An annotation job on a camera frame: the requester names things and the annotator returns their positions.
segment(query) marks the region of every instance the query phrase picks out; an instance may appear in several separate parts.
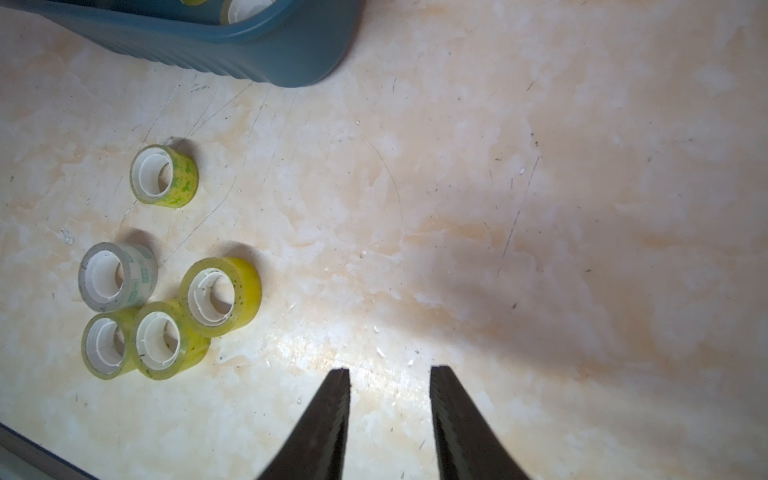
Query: blue plastic basket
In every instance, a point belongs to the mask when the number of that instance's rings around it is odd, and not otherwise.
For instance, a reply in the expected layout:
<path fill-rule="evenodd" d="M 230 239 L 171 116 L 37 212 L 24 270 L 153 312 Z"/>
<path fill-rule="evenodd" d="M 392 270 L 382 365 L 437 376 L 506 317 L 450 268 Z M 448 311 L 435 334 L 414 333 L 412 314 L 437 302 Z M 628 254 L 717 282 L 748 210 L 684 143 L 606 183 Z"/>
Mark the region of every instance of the blue plastic basket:
<path fill-rule="evenodd" d="M 235 78 L 302 87 L 344 56 L 362 0 L 276 0 L 243 22 L 216 25 L 223 0 L 0 0 L 38 13 L 116 53 Z"/>

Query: adhesive tape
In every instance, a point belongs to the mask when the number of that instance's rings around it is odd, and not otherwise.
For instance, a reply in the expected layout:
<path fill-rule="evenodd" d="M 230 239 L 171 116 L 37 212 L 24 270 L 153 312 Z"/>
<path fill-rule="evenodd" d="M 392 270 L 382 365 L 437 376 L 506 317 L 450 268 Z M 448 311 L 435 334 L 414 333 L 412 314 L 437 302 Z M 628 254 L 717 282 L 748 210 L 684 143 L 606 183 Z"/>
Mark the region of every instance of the adhesive tape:
<path fill-rule="evenodd" d="M 161 185 L 164 167 L 170 168 L 170 180 Z M 183 207 L 197 191 L 197 165 L 171 148 L 150 145 L 139 151 L 131 164 L 131 190 L 143 204 Z"/>
<path fill-rule="evenodd" d="M 272 4 L 272 0 L 224 0 L 221 6 L 221 24 L 242 22 Z"/>
<path fill-rule="evenodd" d="M 109 380 L 136 369 L 125 347 L 136 312 L 136 308 L 127 308 L 99 313 L 88 322 L 83 332 L 81 353 L 86 368 L 94 376 Z"/>
<path fill-rule="evenodd" d="M 117 275 L 120 266 L 122 281 Z M 143 245 L 97 243 L 80 262 L 80 295 L 96 312 L 140 306 L 149 300 L 156 284 L 157 262 Z"/>
<path fill-rule="evenodd" d="M 214 305 L 211 292 L 217 281 L 228 281 L 234 295 L 229 306 Z M 221 336 L 247 325 L 261 305 L 259 273 L 236 257 L 205 258 L 195 263 L 181 280 L 181 305 L 192 327 L 205 336 Z"/>
<path fill-rule="evenodd" d="M 177 300 L 149 303 L 139 310 L 128 349 L 139 371 L 165 380 L 200 363 L 210 339 L 191 329 L 192 323 Z"/>

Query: scratch mark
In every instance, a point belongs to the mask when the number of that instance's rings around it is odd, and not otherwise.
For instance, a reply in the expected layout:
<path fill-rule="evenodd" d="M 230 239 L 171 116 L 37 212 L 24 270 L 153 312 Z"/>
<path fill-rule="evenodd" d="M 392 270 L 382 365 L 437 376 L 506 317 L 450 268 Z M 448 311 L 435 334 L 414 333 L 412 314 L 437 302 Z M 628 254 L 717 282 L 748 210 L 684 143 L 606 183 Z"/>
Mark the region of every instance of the scratch mark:
<path fill-rule="evenodd" d="M 218 110 L 216 110 L 216 112 L 214 112 L 214 114 L 213 114 L 213 115 L 211 115 L 210 117 L 208 117 L 208 118 L 206 118 L 205 120 L 203 120 L 203 123 L 201 123 L 199 127 L 197 127 L 195 130 L 193 130 L 193 131 L 191 131 L 191 132 L 190 132 L 190 136 L 194 135 L 194 134 L 195 134 L 195 132 L 199 131 L 199 130 L 200 130 L 202 127 L 203 127 L 203 125 L 205 125 L 206 123 L 208 123 L 208 121 L 209 121 L 211 118 L 213 118 L 213 117 L 217 116 L 217 115 L 219 114 L 219 112 L 220 112 L 220 111 L 222 111 L 224 108 L 226 108 L 226 107 L 227 107 L 227 105 L 229 105 L 230 103 L 232 103 L 233 101 L 235 101 L 235 100 L 237 99 L 237 97 L 241 96 L 241 95 L 243 94 L 243 92 L 244 92 L 245 90 L 247 90 L 247 89 L 248 89 L 248 87 L 250 87 L 251 85 L 253 85 L 253 80 L 251 80 L 251 81 L 250 81 L 250 83 L 249 83 L 248 85 L 246 85 L 246 87 L 245 87 L 243 90 L 240 90 L 240 93 L 239 93 L 239 94 L 237 94 L 237 95 L 235 95 L 235 96 L 232 98 L 232 100 L 230 100 L 230 101 L 228 101 L 226 104 L 224 104 L 224 106 L 223 106 L 222 108 L 219 108 Z"/>
<path fill-rule="evenodd" d="M 293 96 L 293 100 L 290 102 L 290 107 L 288 108 L 288 115 L 286 115 L 286 120 L 283 123 L 283 126 L 280 128 L 280 134 L 277 135 L 277 145 L 275 145 L 275 149 L 272 151 L 272 157 L 270 158 L 270 164 L 268 164 L 266 166 L 266 172 L 264 172 L 264 180 L 261 181 L 262 189 L 264 188 L 264 184 L 266 183 L 266 177 L 270 173 L 270 168 L 272 168 L 272 163 L 275 160 L 275 154 L 277 153 L 277 149 L 280 148 L 280 141 L 283 139 L 283 131 L 286 129 L 286 124 L 288 124 L 288 118 L 290 117 L 290 112 L 293 111 L 293 103 L 295 101 L 296 101 L 296 95 Z"/>
<path fill-rule="evenodd" d="M 157 123 L 158 120 L 160 120 L 160 117 L 163 116 L 163 113 L 165 112 L 165 109 L 168 107 L 168 104 L 170 103 L 170 100 L 174 97 L 174 94 L 176 93 L 176 90 L 179 88 L 179 82 L 181 81 L 181 77 L 184 75 L 184 72 L 181 72 L 181 75 L 179 75 L 178 80 L 176 80 L 176 86 L 174 87 L 174 90 L 170 93 L 170 96 L 165 101 L 165 105 L 160 109 L 160 113 L 157 114 L 154 121 L 152 122 L 152 125 L 149 127 L 149 130 L 147 130 L 147 134 L 144 135 L 144 139 L 141 141 L 142 144 L 147 143 L 147 139 L 149 138 L 149 133 L 152 132 L 152 129 L 154 128 L 154 125 Z"/>
<path fill-rule="evenodd" d="M 293 154 L 290 156 L 290 161 L 293 161 L 293 158 L 296 156 L 296 151 L 299 150 L 299 145 L 301 144 L 301 139 L 304 137 L 304 131 L 306 130 L 306 124 L 310 122 L 310 115 L 312 115 L 312 111 L 307 114 L 306 120 L 304 121 L 304 126 L 301 127 L 301 134 L 299 135 L 299 141 L 296 142 L 296 146 L 293 149 Z"/>
<path fill-rule="evenodd" d="M 205 112 L 207 112 L 207 111 L 208 111 L 208 107 L 210 106 L 210 103 L 211 103 L 212 101 L 214 101 L 214 97 L 216 96 L 216 94 L 217 94 L 217 93 L 219 93 L 219 91 L 218 91 L 218 90 L 216 90 L 216 91 L 214 92 L 214 94 L 210 96 L 210 100 L 208 100 L 208 105 L 206 105 L 206 106 L 205 106 L 205 110 L 203 110 L 203 113 L 201 113 L 201 114 L 200 114 L 200 117 L 198 117 L 198 118 L 197 118 L 197 121 L 196 121 L 196 122 L 194 122 L 194 123 L 192 124 L 192 127 L 190 128 L 190 131 L 192 130 L 192 128 L 195 128 L 195 126 L 197 125 L 197 122 L 198 122 L 198 121 L 200 121 L 200 119 L 203 117 L 203 115 L 205 115 Z M 186 133 L 184 136 L 185 136 L 185 137 L 189 137 L 189 136 L 190 136 L 190 134 L 189 134 L 189 133 Z"/>
<path fill-rule="evenodd" d="M 125 213 L 123 214 L 123 219 L 120 220 L 120 223 L 118 224 L 118 228 L 116 228 L 115 230 L 120 230 L 120 227 L 123 226 L 123 222 L 125 222 L 125 217 L 127 217 L 128 214 L 131 212 L 131 210 L 134 209 L 134 206 L 136 205 L 136 202 L 138 202 L 138 201 L 139 201 L 138 199 L 134 200 L 134 202 L 131 204 L 131 206 L 128 208 L 128 210 L 125 211 Z"/>
<path fill-rule="evenodd" d="M 379 155 L 379 159 L 384 164 L 384 168 L 386 168 L 386 172 L 389 174 L 389 178 L 392 180 L 392 185 L 395 186 L 395 193 L 397 194 L 397 203 L 400 206 L 400 222 L 402 223 L 402 222 L 404 222 L 403 215 L 402 215 L 402 201 L 400 200 L 400 191 L 397 189 L 397 183 L 395 183 L 395 178 L 392 176 L 392 172 L 389 170 L 389 167 L 387 166 L 386 162 L 384 161 L 384 157 L 382 157 L 382 155 L 379 153 L 379 151 L 376 149 L 376 147 L 373 146 L 373 144 L 371 143 L 370 140 L 368 140 L 368 138 L 366 138 L 366 137 L 363 137 L 363 138 L 366 139 L 366 141 L 368 142 L 368 145 L 371 146 L 373 151 L 375 151 L 376 154 Z"/>
<path fill-rule="evenodd" d="M 118 180 L 118 184 L 114 186 L 114 192 L 112 192 L 113 196 L 118 192 L 118 187 L 120 187 L 120 182 L 123 181 L 123 177 L 125 177 L 125 174 L 122 174 L 120 176 L 120 180 Z"/>
<path fill-rule="evenodd" d="M 261 106 L 259 107 L 259 113 L 256 114 L 256 119 L 253 120 L 253 123 L 250 125 L 250 130 L 248 131 L 248 137 L 250 137 L 250 135 L 253 133 L 253 127 L 256 126 L 256 122 L 258 122 L 259 120 L 259 115 L 261 115 L 261 109 L 264 108 L 264 104 L 266 103 L 266 96 L 270 94 L 270 87 L 272 87 L 272 84 L 270 84 L 270 86 L 266 88 L 266 93 L 264 94 L 264 98 L 261 100 Z"/>
<path fill-rule="evenodd" d="M 520 204 L 520 210 L 515 215 L 515 221 L 512 222 L 512 228 L 509 229 L 509 236 L 507 237 L 507 243 L 504 245 L 504 252 L 502 253 L 502 259 L 507 254 L 507 249 L 509 248 L 509 241 L 512 240 L 512 234 L 515 232 L 515 225 L 518 224 L 518 218 L 520 217 L 520 212 L 522 212 L 523 207 L 525 207 L 525 198 L 528 196 L 528 188 L 531 187 L 531 180 L 533 180 L 533 176 L 536 173 L 536 167 L 538 167 L 538 161 L 541 159 L 541 155 L 536 157 L 536 163 L 533 164 L 533 170 L 531 170 L 531 177 L 528 178 L 528 185 L 525 187 L 525 193 L 523 193 L 523 200 Z M 502 271 L 502 265 L 501 262 L 499 262 L 498 270 L 496 270 L 496 276 L 498 276 Z"/>
<path fill-rule="evenodd" d="M 203 223 L 205 223 L 205 220 L 208 220 L 208 217 L 210 217 L 211 215 L 213 215 L 213 214 L 216 212 L 216 210 L 219 210 L 219 207 L 221 207 L 221 206 L 223 205 L 223 203 L 224 203 L 225 201 L 227 201 L 227 198 L 230 196 L 230 193 L 232 192 L 232 189 L 234 188 L 234 186 L 235 186 L 235 183 L 236 183 L 236 182 L 237 182 L 237 177 L 235 177 L 235 179 L 232 181 L 232 185 L 230 186 L 230 189 L 227 191 L 227 194 L 226 194 L 226 195 L 224 195 L 224 199 L 222 199 L 222 201 L 221 201 L 221 202 L 219 202 L 219 204 L 218 204 L 218 205 L 216 205 L 216 208 L 214 208 L 213 210 L 211 210 L 211 211 L 210 211 L 210 213 L 209 213 L 208 215 L 206 215 L 206 216 L 205 216 L 205 218 L 203 219 L 203 221 L 201 221 L 200 223 L 198 223 L 198 224 L 197 224 L 197 226 L 196 226 L 194 229 L 192 229 L 192 231 L 190 232 L 190 234 L 189 234 L 189 235 L 187 235 L 187 237 L 186 237 L 186 238 L 184 238 L 184 240 L 182 240 L 182 241 L 181 241 L 181 243 L 179 243 L 179 246 L 178 246 L 178 247 L 176 247 L 176 249 L 175 249 L 173 252 L 170 252 L 170 255 L 168 255 L 167 257 L 165 257 L 165 260 L 163 260 L 163 263 L 161 263 L 161 264 L 160 264 L 160 265 L 159 265 L 157 268 L 160 268 L 161 266 L 163 266 L 163 265 L 164 265 L 164 264 L 165 264 L 165 263 L 166 263 L 166 262 L 167 262 L 167 261 L 168 261 L 168 260 L 169 260 L 169 259 L 170 259 L 170 258 L 173 256 L 173 255 L 174 255 L 174 253 L 176 253 L 176 252 L 177 252 L 177 251 L 178 251 L 178 250 L 181 248 L 181 246 L 182 246 L 182 245 L 184 245 L 184 243 L 185 243 L 185 242 L 187 242 L 187 240 L 189 240 L 189 239 L 190 239 L 190 237 L 192 237 L 193 233 L 195 233 L 195 232 L 197 231 L 197 229 L 198 229 L 198 228 L 200 228 L 200 226 L 201 226 Z"/>

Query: tape roll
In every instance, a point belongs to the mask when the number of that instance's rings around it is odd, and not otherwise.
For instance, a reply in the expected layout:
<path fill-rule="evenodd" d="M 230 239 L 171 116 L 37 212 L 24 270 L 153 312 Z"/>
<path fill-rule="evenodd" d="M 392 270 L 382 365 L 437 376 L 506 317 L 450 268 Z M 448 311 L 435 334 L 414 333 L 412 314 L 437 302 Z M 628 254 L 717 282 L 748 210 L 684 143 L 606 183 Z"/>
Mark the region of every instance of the tape roll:
<path fill-rule="evenodd" d="M 195 332 L 192 323 L 178 300 L 152 302 L 139 310 L 128 348 L 139 371 L 165 380 L 200 363 L 210 339 Z"/>
<path fill-rule="evenodd" d="M 122 281 L 117 271 L 122 267 Z M 97 243 L 80 262 L 78 287 L 83 301 L 96 312 L 141 306 L 157 285 L 157 262 L 144 245 Z"/>
<path fill-rule="evenodd" d="M 218 308 L 211 291 L 218 280 L 232 284 L 229 308 Z M 181 280 L 181 305 L 193 320 L 192 327 L 205 336 L 221 336 L 247 325 L 261 305 L 259 273 L 236 257 L 205 258 L 195 263 Z"/>
<path fill-rule="evenodd" d="M 273 3 L 273 0 L 224 0 L 219 20 L 222 25 L 242 22 Z"/>
<path fill-rule="evenodd" d="M 170 180 L 161 185 L 163 169 Z M 150 145 L 136 154 L 131 164 L 131 190 L 143 204 L 180 208 L 197 192 L 197 165 L 187 155 L 163 145 Z"/>
<path fill-rule="evenodd" d="M 109 380 L 136 369 L 136 363 L 127 354 L 126 339 L 134 328 L 137 308 L 117 312 L 99 313 L 83 332 L 81 354 L 88 371 Z"/>

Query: white plastic core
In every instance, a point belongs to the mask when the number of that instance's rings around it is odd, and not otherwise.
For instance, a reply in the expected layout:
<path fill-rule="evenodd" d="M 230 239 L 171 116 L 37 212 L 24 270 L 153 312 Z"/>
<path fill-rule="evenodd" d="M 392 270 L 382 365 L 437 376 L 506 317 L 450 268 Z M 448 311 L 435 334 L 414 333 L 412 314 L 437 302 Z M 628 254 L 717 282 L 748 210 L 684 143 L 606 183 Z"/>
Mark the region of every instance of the white plastic core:
<path fill-rule="evenodd" d="M 190 283 L 187 303 L 192 316 L 205 326 L 226 322 L 234 309 L 232 279 L 217 268 L 201 270 Z"/>
<path fill-rule="evenodd" d="M 118 284 L 118 267 L 121 266 L 117 255 L 109 250 L 96 253 L 85 266 L 85 289 L 97 303 L 110 303 L 117 298 L 123 283 Z"/>
<path fill-rule="evenodd" d="M 227 22 L 230 24 L 242 22 L 270 5 L 272 5 L 270 0 L 232 0 L 230 9 L 227 10 Z"/>
<path fill-rule="evenodd" d="M 136 350 L 141 362 L 153 370 L 165 370 L 179 356 L 179 327 L 169 315 L 152 312 L 139 323 Z"/>
<path fill-rule="evenodd" d="M 103 375 L 115 373 L 123 362 L 123 341 L 123 332 L 114 320 L 96 320 L 85 337 L 85 356 L 94 370 Z"/>
<path fill-rule="evenodd" d="M 134 162 L 134 186 L 139 192 L 149 198 L 160 198 L 168 192 L 170 182 L 160 183 L 160 174 L 167 167 L 173 177 L 174 162 L 170 155 L 159 147 L 142 151 Z"/>

